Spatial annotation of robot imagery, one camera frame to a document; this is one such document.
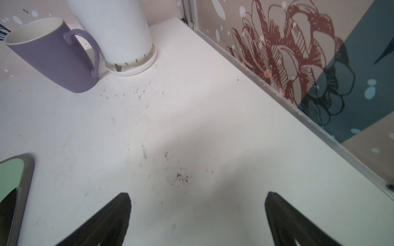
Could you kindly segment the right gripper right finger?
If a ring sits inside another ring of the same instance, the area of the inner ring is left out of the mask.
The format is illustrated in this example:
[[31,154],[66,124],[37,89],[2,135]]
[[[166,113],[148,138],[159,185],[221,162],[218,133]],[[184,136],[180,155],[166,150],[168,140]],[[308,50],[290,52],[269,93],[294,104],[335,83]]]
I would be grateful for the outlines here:
[[276,246],[340,246],[282,196],[269,192],[265,211]]

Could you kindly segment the green cutting board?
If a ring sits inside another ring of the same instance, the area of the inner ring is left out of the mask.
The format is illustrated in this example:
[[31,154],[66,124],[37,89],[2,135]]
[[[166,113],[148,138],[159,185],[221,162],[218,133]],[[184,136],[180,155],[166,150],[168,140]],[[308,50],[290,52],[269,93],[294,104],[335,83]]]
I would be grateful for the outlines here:
[[1,161],[1,245],[16,246],[34,173],[25,153]]

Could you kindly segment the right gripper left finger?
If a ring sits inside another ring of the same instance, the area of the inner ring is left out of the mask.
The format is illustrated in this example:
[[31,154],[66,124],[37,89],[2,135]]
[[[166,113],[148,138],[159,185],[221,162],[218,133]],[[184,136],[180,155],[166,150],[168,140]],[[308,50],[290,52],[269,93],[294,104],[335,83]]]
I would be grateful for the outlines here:
[[59,246],[121,246],[131,214],[128,193],[120,193],[100,209]]

